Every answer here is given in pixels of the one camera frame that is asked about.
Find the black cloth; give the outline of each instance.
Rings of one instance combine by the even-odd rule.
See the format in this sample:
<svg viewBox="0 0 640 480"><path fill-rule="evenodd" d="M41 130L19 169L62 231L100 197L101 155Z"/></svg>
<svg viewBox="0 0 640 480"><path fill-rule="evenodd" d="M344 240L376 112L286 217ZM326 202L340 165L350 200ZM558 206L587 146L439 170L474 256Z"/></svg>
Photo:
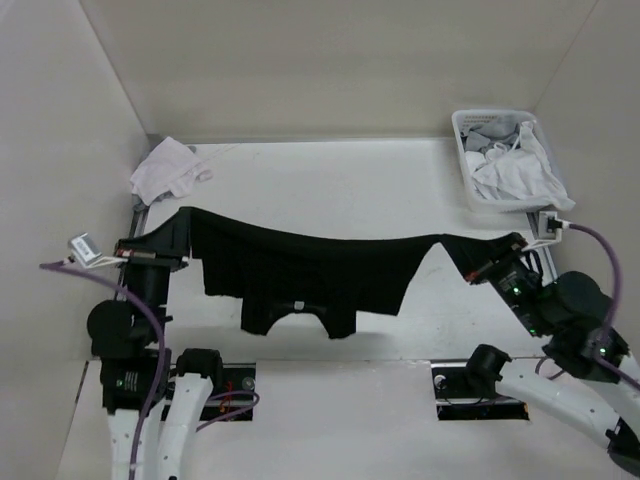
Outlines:
<svg viewBox="0 0 640 480"><path fill-rule="evenodd" d="M441 243L466 276L511 237L336 240L256 227L193 207L176 214L185 215L192 256L202 259L205 293L242 298L242 329L258 335L289 313L308 312L329 338L347 337L356 331L358 310L398 314L409 282L434 244Z"/></svg>

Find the gray wall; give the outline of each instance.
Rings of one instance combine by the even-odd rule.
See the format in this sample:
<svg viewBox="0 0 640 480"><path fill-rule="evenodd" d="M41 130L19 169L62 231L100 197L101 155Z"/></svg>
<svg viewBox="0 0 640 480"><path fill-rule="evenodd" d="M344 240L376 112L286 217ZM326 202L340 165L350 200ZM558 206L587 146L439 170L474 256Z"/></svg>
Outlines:
<svg viewBox="0 0 640 480"><path fill-rule="evenodd" d="M55 477L86 316L109 296L38 263L61 259L83 230L105 249L126 233L145 143L77 0L0 0L2 478Z"/></svg>
<svg viewBox="0 0 640 480"><path fill-rule="evenodd" d="M148 132L450 135L533 108L595 0L82 0Z"/></svg>
<svg viewBox="0 0 640 480"><path fill-rule="evenodd" d="M600 0L536 113L577 207L570 220L611 239L624 265L619 326L640 349L640 2ZM607 291L611 268L595 241L568 233L555 250L563 270L583 270Z"/></svg>

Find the crumpled white cloth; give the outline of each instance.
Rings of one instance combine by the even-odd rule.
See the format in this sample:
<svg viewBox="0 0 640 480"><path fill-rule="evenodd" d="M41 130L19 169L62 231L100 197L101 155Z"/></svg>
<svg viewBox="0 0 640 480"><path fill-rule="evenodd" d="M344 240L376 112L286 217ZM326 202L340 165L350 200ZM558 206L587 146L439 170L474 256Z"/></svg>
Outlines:
<svg viewBox="0 0 640 480"><path fill-rule="evenodd" d="M486 155L478 152L465 155L474 184L484 198L542 200L558 210L571 210L575 206L551 171L547 154L533 134L532 122L522 122L512 148L497 143Z"/></svg>
<svg viewBox="0 0 640 480"><path fill-rule="evenodd" d="M165 138L131 175L131 193L145 205L171 193L186 197L196 181L212 177L211 170L189 148L171 137Z"/></svg>

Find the white plastic basket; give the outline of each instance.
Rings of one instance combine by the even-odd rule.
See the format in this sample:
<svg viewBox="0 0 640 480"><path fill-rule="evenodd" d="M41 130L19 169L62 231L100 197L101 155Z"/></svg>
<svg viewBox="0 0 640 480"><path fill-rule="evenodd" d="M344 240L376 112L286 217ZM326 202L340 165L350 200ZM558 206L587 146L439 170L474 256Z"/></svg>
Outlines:
<svg viewBox="0 0 640 480"><path fill-rule="evenodd" d="M546 207L548 203L540 200L488 200L478 193L473 184L471 172L469 171L469 166L464 156L464 147L462 146L460 132L478 123L489 123L491 120L503 115L512 115L517 122L533 122L533 133L547 153L551 171L556 178L564 184L558 166L556 165L556 159L549 148L540 123L534 114L525 112L524 110L458 110L451 116L451 120L453 121L453 131L456 135L458 158L460 160L460 169L462 170L462 178L464 180L469 207L474 212L479 213L533 212L539 210Z"/></svg>

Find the white table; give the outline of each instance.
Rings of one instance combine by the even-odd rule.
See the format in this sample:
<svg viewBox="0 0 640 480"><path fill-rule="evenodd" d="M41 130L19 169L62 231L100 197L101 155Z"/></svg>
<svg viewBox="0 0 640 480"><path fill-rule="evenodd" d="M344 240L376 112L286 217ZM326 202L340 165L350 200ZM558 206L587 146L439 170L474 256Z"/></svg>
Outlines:
<svg viewBox="0 0 640 480"><path fill-rule="evenodd" d="M388 239L430 233L531 239L525 214L478 215L464 197L449 140L199 145L213 179L180 200L153 204L149 232L181 206L318 237ZM225 361L467 358L479 343L513 356L541 355L488 285L470 287L441 246L425 257L398 317L360 312L357 333L328 340L312 315L289 315L268 336L240 329L241 301L204 295L202 265L171 276L167 343L216 348Z"/></svg>
<svg viewBox="0 0 640 480"><path fill-rule="evenodd" d="M531 238L524 214L467 209L449 140L213 145L198 154L214 178L186 199L153 205L146 231L192 205L321 237ZM199 262L172 275L168 345L176 356L197 346L221 350L226 362L257 360L262 402L252 422L198 433L182 480L630 478L588 439L534 409L531 422L437 420L424 359L466 358L482 342L514 356L541 354L491 287L469 287L441 247L426 256L397 318L359 314L358 333L344 340L328 340L305 315L252 336L240 330L239 300L202 292ZM109 461L92 362L57 480L106 480Z"/></svg>

